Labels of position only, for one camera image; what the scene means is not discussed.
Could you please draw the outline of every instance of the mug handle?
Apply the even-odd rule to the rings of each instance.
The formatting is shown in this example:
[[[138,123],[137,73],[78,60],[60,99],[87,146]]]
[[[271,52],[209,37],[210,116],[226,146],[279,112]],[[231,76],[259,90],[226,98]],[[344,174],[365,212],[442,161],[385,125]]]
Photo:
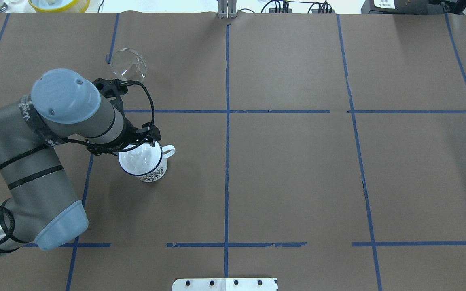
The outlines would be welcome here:
[[[169,144],[161,148],[161,151],[163,152],[163,157],[164,158],[169,158],[171,157],[174,153],[176,153],[176,148]]]

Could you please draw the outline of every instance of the yellow container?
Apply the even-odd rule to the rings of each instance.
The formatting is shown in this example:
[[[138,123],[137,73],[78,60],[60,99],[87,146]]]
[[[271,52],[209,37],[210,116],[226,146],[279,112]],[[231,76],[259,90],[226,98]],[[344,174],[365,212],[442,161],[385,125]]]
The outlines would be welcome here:
[[[57,0],[54,4],[48,4],[46,0],[28,0],[38,13],[83,13],[89,2],[90,0]]]

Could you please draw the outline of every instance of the white mug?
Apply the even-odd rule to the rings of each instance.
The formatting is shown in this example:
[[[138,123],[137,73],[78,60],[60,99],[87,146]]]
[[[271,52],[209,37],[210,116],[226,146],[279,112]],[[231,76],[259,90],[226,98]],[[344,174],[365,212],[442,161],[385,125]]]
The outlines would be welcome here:
[[[126,173],[144,182],[154,182],[166,173],[167,158],[174,153],[176,153],[176,148],[171,144],[161,147],[158,142],[155,142],[153,147],[145,143],[132,151],[120,153],[118,160]]]

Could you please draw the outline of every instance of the light blue joint cap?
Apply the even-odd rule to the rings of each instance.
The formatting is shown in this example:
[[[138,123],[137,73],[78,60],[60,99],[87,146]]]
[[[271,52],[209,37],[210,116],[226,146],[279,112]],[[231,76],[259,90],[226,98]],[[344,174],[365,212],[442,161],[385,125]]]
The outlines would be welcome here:
[[[82,201],[78,200],[48,223],[35,238],[35,243],[42,251],[53,250],[85,232],[88,225]]]
[[[35,81],[31,98],[43,118],[61,124],[87,120],[100,107],[100,93],[95,85],[68,69],[45,72]]]

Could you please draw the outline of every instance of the mug rim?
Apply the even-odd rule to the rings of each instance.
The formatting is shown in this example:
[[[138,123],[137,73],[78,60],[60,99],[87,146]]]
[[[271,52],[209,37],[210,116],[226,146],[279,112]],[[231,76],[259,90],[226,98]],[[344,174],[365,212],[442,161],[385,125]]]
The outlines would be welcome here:
[[[127,171],[122,167],[122,164],[120,164],[120,168],[122,168],[122,170],[123,170],[125,173],[127,173],[127,174],[129,174],[129,175],[132,175],[132,176],[135,176],[135,177],[148,175],[148,174],[152,173],[153,171],[155,171],[155,170],[157,169],[157,167],[159,167],[159,165],[161,164],[161,161],[163,160],[163,147],[161,146],[161,144],[159,144],[159,142],[156,141],[156,143],[157,143],[157,145],[161,148],[161,157],[159,158],[159,161],[157,162],[156,166],[155,166],[152,170],[148,171],[148,172],[145,173],[145,174],[132,174],[132,173],[127,172]]]

